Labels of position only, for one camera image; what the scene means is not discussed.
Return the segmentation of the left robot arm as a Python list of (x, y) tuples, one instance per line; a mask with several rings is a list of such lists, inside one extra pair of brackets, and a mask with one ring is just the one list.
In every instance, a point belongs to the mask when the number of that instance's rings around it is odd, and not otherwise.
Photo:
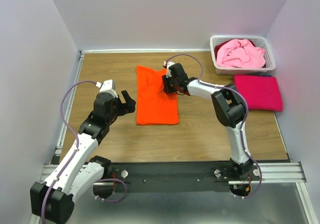
[(56, 224), (65, 224), (72, 215), (75, 202), (95, 181), (107, 181), (111, 175), (111, 162), (95, 157), (83, 170), (87, 157), (108, 134), (117, 117), (133, 113), (136, 101), (127, 91), (121, 91), (125, 102), (109, 92), (100, 92), (93, 110), (80, 125), (75, 141), (54, 171), (30, 189), (32, 214)]

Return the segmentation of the orange t-shirt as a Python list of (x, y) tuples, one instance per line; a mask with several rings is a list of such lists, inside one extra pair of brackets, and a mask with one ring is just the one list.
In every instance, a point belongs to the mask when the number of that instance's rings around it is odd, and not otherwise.
[(180, 122), (178, 96), (163, 91), (162, 77), (166, 70), (155, 71), (138, 66), (137, 74), (137, 125), (176, 125)]

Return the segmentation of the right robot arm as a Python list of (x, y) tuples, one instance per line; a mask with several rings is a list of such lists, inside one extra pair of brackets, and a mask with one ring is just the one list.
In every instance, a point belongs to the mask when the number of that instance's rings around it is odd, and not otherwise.
[(166, 61), (163, 66), (166, 74), (162, 76), (162, 83), (166, 94), (180, 93), (212, 101), (216, 118), (225, 126), (229, 139), (230, 175), (236, 180), (243, 179), (254, 165), (245, 132), (249, 112), (245, 98), (233, 84), (223, 86), (189, 78), (180, 63)]

